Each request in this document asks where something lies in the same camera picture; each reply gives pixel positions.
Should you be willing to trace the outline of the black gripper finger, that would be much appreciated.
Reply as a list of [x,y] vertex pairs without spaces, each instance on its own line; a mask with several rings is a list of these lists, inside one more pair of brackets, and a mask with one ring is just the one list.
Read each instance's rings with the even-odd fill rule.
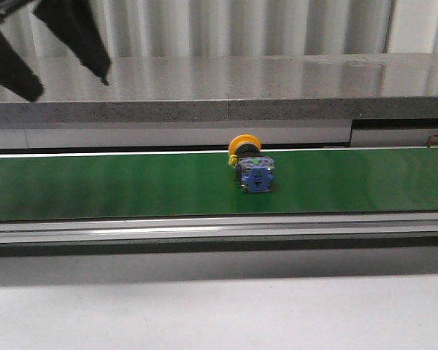
[[0,85],[29,102],[35,102],[44,93],[37,75],[13,50],[0,32]]
[[40,1],[34,15],[63,42],[104,85],[111,60],[93,17],[90,2],[85,0]]

